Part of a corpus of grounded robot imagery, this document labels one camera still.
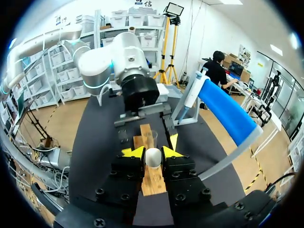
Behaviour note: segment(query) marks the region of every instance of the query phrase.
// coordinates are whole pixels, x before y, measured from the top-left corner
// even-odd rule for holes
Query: black work table
[[[174,110],[178,99],[169,98]],[[96,97],[87,103],[80,121],[70,164],[69,194],[73,202],[75,197],[83,196],[95,200],[95,190],[99,188],[111,171],[111,162],[121,154],[118,130],[114,122],[124,113],[122,97],[103,96],[100,107]],[[131,138],[140,135],[140,125],[150,124],[158,133],[157,145],[168,146],[162,120],[159,114],[153,114],[126,124],[127,134]],[[226,157],[226,153],[206,122],[199,116],[197,123],[177,127],[179,133],[176,151],[188,154],[196,163],[197,173],[201,173]],[[211,202],[216,205],[226,202],[231,205],[245,196],[241,182],[232,164],[209,177],[203,182],[211,189]]]

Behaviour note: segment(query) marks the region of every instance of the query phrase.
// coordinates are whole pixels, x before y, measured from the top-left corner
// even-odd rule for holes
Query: screw
[[[101,195],[103,195],[103,194],[105,193],[105,191],[104,191],[103,189],[97,189],[97,190],[95,191],[95,193],[96,193],[98,196],[101,196]]]
[[[178,178],[180,176],[180,174],[178,172],[174,172],[171,176],[175,177],[175,178]]]
[[[203,189],[203,191],[201,191],[201,193],[202,193],[203,195],[210,195],[211,191],[210,191],[210,189],[205,188],[205,189]]]
[[[132,172],[127,175],[128,178],[132,178],[133,176],[134,176],[134,173],[132,173]]]
[[[184,201],[186,199],[186,196],[184,194],[178,194],[175,199],[177,201]]]
[[[190,170],[189,174],[190,174],[191,176],[196,176],[196,175],[197,175],[197,173],[195,172],[195,170]]]
[[[242,210],[244,209],[244,204],[242,202],[237,202],[235,205],[234,205],[234,208],[237,209],[237,210]]]
[[[105,221],[102,218],[99,218],[99,219],[97,218],[94,220],[94,226],[103,228],[103,227],[105,227]]]
[[[130,199],[130,196],[128,194],[123,194],[121,197],[120,197],[122,200],[129,200]]]
[[[253,216],[252,216],[252,214],[251,214],[250,211],[248,211],[248,212],[244,215],[244,218],[247,219],[248,221],[253,220]]]

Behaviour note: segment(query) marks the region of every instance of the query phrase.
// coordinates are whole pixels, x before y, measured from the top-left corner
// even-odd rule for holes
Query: black shirt
[[[226,71],[219,63],[210,61],[205,63],[204,67],[208,69],[206,76],[210,77],[211,82],[216,85],[218,85],[219,82],[221,85],[227,84]]]

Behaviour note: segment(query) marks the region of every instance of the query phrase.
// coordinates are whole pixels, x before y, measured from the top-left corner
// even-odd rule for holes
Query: wooden board
[[[153,147],[153,142],[147,142],[145,136],[148,132],[151,132],[149,124],[143,124],[140,126],[141,136],[134,136],[134,147],[137,149],[140,146],[145,146],[146,149]],[[145,174],[142,182],[142,193],[144,196],[156,195],[166,192],[166,185],[162,177],[161,168],[151,168],[146,165]]]

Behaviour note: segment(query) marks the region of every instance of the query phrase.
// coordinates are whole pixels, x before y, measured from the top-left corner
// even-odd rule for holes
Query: yellow tripod
[[[169,82],[169,84],[171,84],[171,76],[172,76],[172,70],[173,70],[174,71],[174,76],[175,76],[177,87],[180,88],[179,79],[177,78],[177,73],[176,73],[176,70],[175,70],[175,67],[174,67],[174,64],[173,64],[174,55],[175,55],[175,48],[176,48],[176,40],[177,40],[177,30],[178,30],[178,26],[175,25],[174,26],[174,40],[173,40],[172,55],[170,55],[170,57],[171,57],[171,63],[168,65],[165,73],[167,73],[168,70],[170,69],[168,82]]]
[[[169,24],[170,24],[170,17],[166,17],[166,28],[165,28],[165,41],[162,49],[162,55],[161,55],[161,69],[157,72],[157,74],[153,77],[153,79],[156,79],[158,75],[161,76],[160,83],[168,84],[166,71],[165,69],[165,55],[166,55],[166,49],[167,49],[167,41],[168,41],[168,34],[169,34]]]

